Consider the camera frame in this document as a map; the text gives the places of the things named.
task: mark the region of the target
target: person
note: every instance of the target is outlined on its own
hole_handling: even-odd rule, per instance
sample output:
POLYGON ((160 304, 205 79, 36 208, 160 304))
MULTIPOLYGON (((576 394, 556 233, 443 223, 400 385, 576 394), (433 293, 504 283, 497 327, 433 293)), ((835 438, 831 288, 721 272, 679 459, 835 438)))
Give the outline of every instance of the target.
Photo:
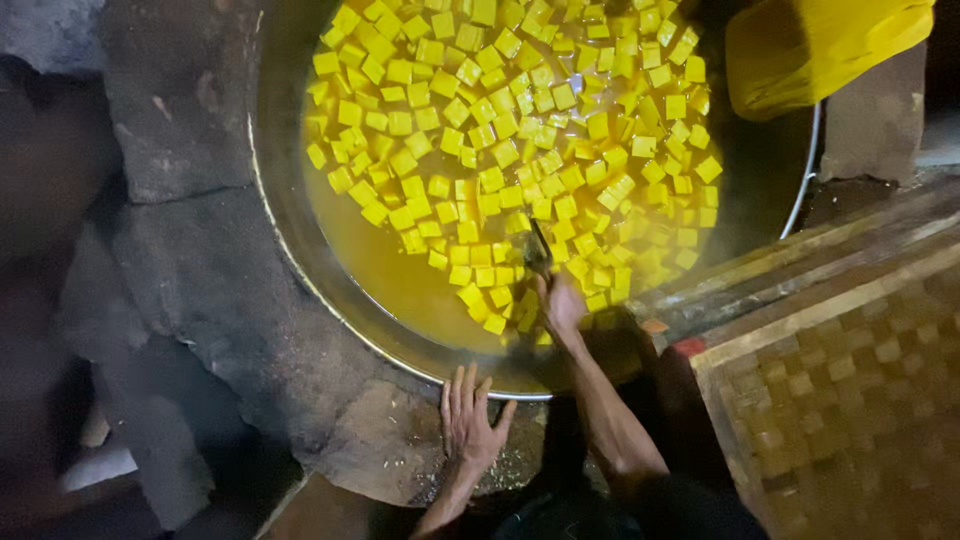
MULTIPOLYGON (((767 538, 736 498, 671 475, 647 430, 587 350, 578 330, 587 308, 571 279, 555 276, 548 290, 540 278, 539 288, 547 326, 565 352, 588 447, 610 485, 611 500, 584 490, 547 493, 513 513, 493 537, 767 538)), ((415 540, 456 532, 473 489, 507 441, 516 402, 508 402, 491 426, 487 395, 492 380, 486 378, 479 388, 475 384, 475 364, 466 371, 459 367, 453 382, 444 384, 441 417, 447 474, 414 530, 415 540)))

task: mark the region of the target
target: person's right hand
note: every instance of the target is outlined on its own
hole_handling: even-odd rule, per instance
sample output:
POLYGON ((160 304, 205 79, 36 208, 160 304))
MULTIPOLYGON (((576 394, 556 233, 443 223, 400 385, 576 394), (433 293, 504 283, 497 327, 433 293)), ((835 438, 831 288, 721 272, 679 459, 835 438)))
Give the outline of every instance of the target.
POLYGON ((537 290, 547 324, 554 334, 564 342, 579 336, 577 326, 587 314, 587 304, 570 277, 566 273, 555 274, 552 286, 547 290, 546 281, 537 276, 537 290))

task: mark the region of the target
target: fingers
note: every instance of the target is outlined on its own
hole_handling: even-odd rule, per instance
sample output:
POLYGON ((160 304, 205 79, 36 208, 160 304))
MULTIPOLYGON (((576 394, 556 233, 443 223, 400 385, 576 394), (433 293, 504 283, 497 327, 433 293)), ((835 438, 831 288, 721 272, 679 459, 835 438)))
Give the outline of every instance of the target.
POLYGON ((547 299, 546 280, 540 274, 537 274, 537 294, 540 295, 540 301, 545 303, 547 299))
POLYGON ((450 388, 450 417, 456 418, 460 416, 460 412, 463 410, 461 404, 461 398, 463 394, 460 389, 464 385, 464 366, 457 366, 457 374, 453 376, 453 387, 450 388))
POLYGON ((493 428, 498 435, 503 437, 503 440, 507 440, 507 433, 510 432, 510 423, 514 421, 515 412, 516 401, 510 400, 506 406, 503 407, 503 412, 500 413, 500 421, 496 423, 496 428, 493 428))
POLYGON ((463 387, 461 387, 461 396, 460 396, 460 407, 461 410, 467 415, 473 413, 473 389, 476 388, 477 381, 477 364, 476 362, 471 362, 469 368, 467 368, 467 379, 464 381, 463 387))
POLYGON ((440 397, 440 419, 441 426, 443 427, 444 433, 444 450, 447 455, 450 455, 453 447, 450 446, 451 443, 451 431, 450 431, 450 381, 444 382, 444 392, 440 397))
POLYGON ((490 424, 490 421, 487 420, 487 394, 490 393, 492 386, 493 378, 487 377, 483 379, 483 384, 473 393, 473 410, 483 417, 483 421, 487 425, 490 424))

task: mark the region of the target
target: yellow plastic bag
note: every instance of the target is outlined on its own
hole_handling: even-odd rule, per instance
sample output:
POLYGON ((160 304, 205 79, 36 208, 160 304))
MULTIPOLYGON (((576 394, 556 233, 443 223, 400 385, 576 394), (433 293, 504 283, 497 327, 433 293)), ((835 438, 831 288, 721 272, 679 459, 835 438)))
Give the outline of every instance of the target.
POLYGON ((727 27, 733 109, 763 121, 829 96, 930 34, 935 0, 765 0, 727 27))

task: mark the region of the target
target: yellow tofu cube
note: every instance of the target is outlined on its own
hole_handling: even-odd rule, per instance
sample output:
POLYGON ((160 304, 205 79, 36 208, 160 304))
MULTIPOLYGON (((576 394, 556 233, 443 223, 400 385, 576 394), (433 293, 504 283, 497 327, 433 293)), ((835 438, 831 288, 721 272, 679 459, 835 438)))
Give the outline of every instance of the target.
POLYGON ((452 201, 446 201, 443 203, 437 203, 437 217, 440 218, 440 222, 443 224, 453 223, 459 219, 459 214, 457 213, 457 205, 452 201))
POLYGON ((637 158, 652 158, 657 152, 657 138, 635 136, 631 154, 637 158))
POLYGON ((573 197, 563 197, 553 204, 558 219, 571 219, 577 215, 577 202, 573 197))
POLYGON ((392 111, 387 114, 387 120, 390 135, 409 135, 414 132, 414 119, 409 112, 392 111))
POLYGON ((707 81, 707 63, 702 57, 690 55, 684 65, 684 79, 691 83, 705 83, 707 81))
POLYGON ((686 96, 668 95, 666 96, 666 119, 678 118, 686 118, 686 96))
POLYGON ((720 173, 723 172, 723 167, 720 166, 720 163, 717 162, 714 156, 710 156, 701 161, 693 170, 697 171, 697 174, 700 175, 700 178, 705 184, 709 184, 713 182, 716 177, 720 176, 720 173))
POLYGON ((717 209, 700 209, 699 225, 701 229, 709 229, 717 224, 717 209))
POLYGON ((434 219, 419 222, 417 224, 417 230, 420 231, 420 236, 424 238, 437 238, 443 236, 443 233, 440 230, 440 223, 434 219))
POLYGON ((444 45, 439 41, 422 38, 417 42, 417 54, 415 58, 417 61, 429 65, 444 65, 444 45))
POLYGON ((496 273, 497 286, 509 285, 516 281, 516 273, 510 266, 497 266, 493 269, 496 273))
POLYGON ((457 33, 457 38, 454 41, 454 44, 457 45, 457 48, 476 52, 480 50, 480 46, 483 43, 483 29, 477 26, 470 24, 461 24, 460 32, 457 33))
POLYGON ((510 287, 501 285, 490 291, 490 299, 493 300, 494 306, 504 307, 514 300, 514 293, 510 291, 510 287))
POLYGON ((384 219, 387 219, 387 216, 390 214, 390 211, 387 207, 383 206, 383 203, 379 201, 373 201, 372 203, 366 205, 363 208, 363 211, 360 212, 360 215, 373 223, 374 226, 379 227, 384 219))
POLYGON ((505 86, 490 94, 490 103, 497 115, 513 114, 514 109, 516 109, 514 96, 510 93, 510 89, 505 86))
POLYGON ((573 95, 573 88, 568 84, 553 88, 553 101, 558 110, 567 110, 577 105, 577 98, 573 95))
POLYGON ((545 197, 552 199, 566 191, 566 187, 564 182, 560 180, 560 175, 552 174, 540 182, 540 191, 543 192, 545 197))
POLYGON ((387 81, 409 85, 413 83, 414 65, 407 60, 391 60, 387 63, 387 81))
POLYGON ((363 123, 363 109, 347 100, 341 100, 337 110, 337 121, 345 126, 358 127, 363 123))
POLYGON ((460 80, 442 69, 438 69, 433 74, 433 80, 430 81, 431 90, 450 99, 453 99, 453 96, 456 95, 459 86, 460 80))
POLYGON ((467 86, 473 86, 476 85, 477 81, 480 80, 481 75, 483 75, 483 69, 480 67, 480 65, 471 59, 466 59, 457 69, 456 77, 457 79, 463 81, 467 86))
POLYGON ((427 185, 426 192, 431 197, 436 197, 438 199, 449 199, 450 198, 450 179, 435 174, 430 177, 430 183, 427 185))
POLYGON ((521 114, 530 114, 534 111, 534 96, 530 90, 524 90, 516 96, 516 106, 521 114))
POLYGON ((470 144, 477 150, 483 150, 496 142, 496 135, 493 134, 493 126, 482 124, 467 132, 470 137, 470 144))
POLYGON ((339 72, 340 61, 337 60, 337 53, 329 52, 313 55, 313 69, 317 72, 317 75, 339 72))
POLYGON ((390 166, 394 168, 398 175, 403 176, 417 168, 417 160, 409 149, 401 148, 399 152, 390 157, 390 166))
POLYGON ((677 229, 677 247, 692 248, 697 245, 696 229, 677 229))
POLYGON ((557 128, 552 126, 540 126, 537 134, 534 135, 534 145, 543 150, 551 150, 556 145, 557 128))
POLYGON ((496 158, 496 164, 501 169, 506 168, 511 163, 520 159, 520 154, 516 151, 514 142, 509 138, 496 143, 491 150, 493 157, 496 158))
POLYGON ((314 168, 317 170, 323 169, 326 165, 326 156, 324 151, 320 149, 316 143, 311 144, 306 147, 306 154, 310 158, 310 162, 313 163, 314 168))
POLYGON ((451 128, 444 128, 440 140, 440 149, 452 156, 460 157, 460 147, 464 144, 464 134, 451 128))
POLYGON ((487 321, 487 317, 490 316, 490 308, 487 307, 486 302, 477 302, 473 306, 470 306, 467 310, 470 318, 478 323, 484 323, 487 321))
POLYGON ((516 117, 512 112, 500 114, 493 119, 493 128, 496 130, 496 136, 499 139, 510 138, 515 135, 519 129, 516 124, 516 117))
POLYGON ((663 172, 663 168, 653 160, 650 160, 650 162, 643 167, 643 169, 640 171, 640 174, 643 175, 643 178, 647 179, 647 182, 650 184, 656 184, 666 177, 666 173, 663 172))
POLYGON ((480 239, 480 232, 475 221, 461 221, 457 224, 457 241, 469 244, 480 239))
POLYGON ((648 205, 665 205, 670 193, 665 184, 648 185, 643 190, 644 200, 648 205))
POLYGON ((469 266, 453 266, 450 268, 450 284, 466 286, 473 278, 473 269, 469 266))
POLYGON ((600 50, 589 45, 577 45, 580 53, 577 56, 577 71, 583 73, 593 68, 600 57, 600 50))
POLYGON ((659 88, 663 85, 666 85, 670 82, 670 79, 673 78, 673 75, 670 73, 669 65, 661 65, 647 71, 647 75, 650 77, 650 84, 654 88, 659 88))
POLYGON ((497 215, 500 213, 500 196, 496 193, 480 195, 477 197, 477 207, 480 209, 481 216, 497 215))
POLYGON ((663 146, 666 146, 666 149, 670 152, 670 155, 675 159, 682 160, 684 158, 686 146, 684 146, 678 136, 671 135, 666 139, 666 142, 663 143, 663 146))
POLYGON ((469 169, 477 168, 477 151, 469 146, 461 146, 460 163, 469 169))
POLYGON ((608 170, 621 169, 627 164, 627 151, 619 144, 607 148, 603 153, 603 159, 607 162, 608 170))
POLYGON ((573 223, 569 219, 557 221, 551 231, 553 232, 554 241, 557 243, 565 242, 577 235, 573 229, 573 223))
POLYGON ((496 193, 501 187, 506 185, 503 173, 496 167, 491 167, 477 175, 484 193, 496 193))
POLYGON ((560 171, 560 181, 564 183, 564 187, 570 193, 573 193, 578 187, 587 183, 578 165, 570 165, 560 171))
MULTIPOLYGON (((372 112, 367 113, 368 119, 370 118, 371 114, 372 112)), ((440 127, 440 116, 437 115, 437 110, 433 107, 425 107, 423 109, 414 110, 414 117, 417 120, 417 127, 425 132, 435 130, 440 127)))
POLYGON ((605 293, 600 293, 593 295, 586 299, 587 310, 590 313, 595 313, 601 309, 607 308, 607 295, 605 293))
POLYGON ((656 41, 641 42, 640 55, 643 69, 653 69, 663 64, 660 59, 660 44, 656 41))
POLYGON ((677 25, 672 21, 664 17, 663 22, 660 24, 660 28, 657 30, 657 41, 660 42, 660 45, 664 47, 670 45, 670 41, 673 41, 673 36, 677 34, 677 25))
POLYGON ((600 55, 597 57, 597 72, 610 71, 613 68, 615 56, 613 47, 601 48, 600 55))
POLYGON ((444 109, 444 117, 454 128, 459 128, 470 115, 467 105, 460 98, 453 98, 444 109))
POLYGON ((406 206, 391 211, 389 217, 390 224, 398 231, 410 229, 414 226, 414 216, 406 206))
POLYGON ((487 98, 482 98, 471 105, 470 113, 473 115, 473 118, 476 119, 477 124, 480 125, 493 122, 493 119, 496 118, 496 111, 493 109, 493 104, 487 98))
POLYGON ((606 24, 593 24, 587 26, 587 38, 606 39, 610 37, 610 28, 606 24))
POLYGON ((426 138, 424 132, 416 132, 413 135, 408 136, 403 139, 403 144, 410 149, 410 153, 413 154, 414 158, 419 160, 423 156, 426 156, 430 152, 433 152, 433 145, 430 144, 429 139, 426 138))
POLYGON ((477 63, 483 68, 484 73, 490 73, 503 65, 503 58, 496 51, 495 47, 484 47, 475 56, 477 63))
POLYGON ((484 75, 480 78, 480 84, 484 86, 487 90, 496 88, 500 86, 504 81, 507 80, 507 74, 503 72, 503 69, 497 67, 494 71, 484 75))
POLYGON ((423 20, 423 17, 416 15, 414 18, 403 23, 403 33, 411 41, 416 41, 423 37, 427 32, 430 32, 430 25, 423 20))
POLYGON ((414 219, 420 219, 433 213, 430 201, 427 200, 426 196, 407 199, 407 208, 410 209, 410 215, 414 216, 414 219))
POLYGON ((450 264, 455 266, 470 265, 469 246, 450 246, 450 264))
POLYGON ((523 188, 519 185, 504 187, 498 194, 501 208, 513 209, 523 205, 523 188))
POLYGON ((700 188, 700 206, 709 209, 717 208, 719 203, 719 194, 717 188, 712 185, 705 185, 700 188))
POLYGON ((400 181, 400 187, 403 189, 403 196, 407 199, 422 197, 426 194, 423 189, 423 179, 419 176, 412 176, 400 181))
POLYGON ((514 65, 520 71, 530 71, 542 61, 543 55, 526 40, 520 43, 520 48, 516 50, 513 58, 514 65))
POLYGON ((430 22, 433 24, 433 37, 436 39, 447 39, 456 34, 452 12, 437 13, 430 17, 430 22))
POLYGON ((539 199, 532 204, 534 218, 541 221, 549 221, 553 204, 551 199, 539 199))
POLYGON ((553 94, 548 89, 538 90, 534 94, 534 105, 537 106, 537 112, 547 112, 556 107, 553 102, 553 94))
POLYGON ((470 266, 473 266, 474 268, 488 267, 492 265, 492 261, 493 259, 491 256, 490 244, 477 244, 475 246, 470 246, 470 266))
POLYGON ((504 28, 500 31, 500 36, 493 42, 493 46, 496 47, 496 50, 500 51, 503 56, 511 59, 516 55, 516 52, 520 50, 520 39, 515 36, 509 28, 504 28))
POLYGON ((483 291, 480 290, 480 287, 478 287, 476 283, 470 283, 458 290, 457 296, 469 307, 483 300, 483 291))
POLYGON ((457 180, 453 183, 453 193, 458 201, 472 201, 476 199, 476 181, 457 180))
POLYGON ((493 262, 499 264, 501 262, 506 262, 507 255, 510 254, 512 249, 514 249, 514 246, 510 242, 495 242, 492 246, 492 249, 493 262))
POLYGON ((696 124, 690 131, 690 137, 688 140, 691 146, 695 146, 701 150, 706 150, 707 145, 710 143, 710 134, 707 133, 707 130, 704 129, 703 126, 696 124))
POLYGON ((348 193, 361 207, 365 207, 377 199, 376 190, 366 180, 356 183, 348 190, 348 193))
POLYGON ((610 136, 610 120, 605 112, 598 112, 587 118, 587 131, 590 140, 603 140, 610 136))
POLYGON ((587 167, 587 184, 597 185, 607 178, 607 165, 603 161, 597 161, 587 167))
POLYGON ((673 191, 678 195, 693 193, 693 182, 690 181, 690 177, 682 175, 673 177, 673 191))
POLYGON ((526 71, 520 73, 510 81, 508 87, 514 96, 522 94, 530 87, 530 75, 526 71))
POLYGON ((528 218, 527 214, 525 213, 513 213, 507 216, 506 230, 507 234, 517 234, 523 233, 524 231, 530 231, 530 218, 528 218))
POLYGON ((689 270, 690 268, 693 268, 693 265, 697 262, 697 257, 697 252, 688 249, 682 249, 677 254, 677 258, 674 259, 674 262, 677 264, 677 266, 680 266, 685 270, 689 270))
POLYGON ((430 105, 430 89, 427 82, 423 81, 407 86, 407 101, 412 108, 430 105))
MULTIPOLYGON (((490 5, 490 6, 492 6, 492 5, 493 5, 493 2, 490 2, 490 3, 479 2, 477 5, 490 5)), ((488 316, 487 316, 487 321, 484 322, 484 324, 483 324, 483 329, 484 329, 485 331, 489 331, 489 332, 495 333, 495 334, 497 334, 497 335, 502 334, 502 333, 503 333, 503 330, 504 330, 506 327, 507 327, 507 319, 504 319, 503 317, 501 317, 500 315, 497 315, 496 313, 491 313, 490 315, 488 315, 488 316)))

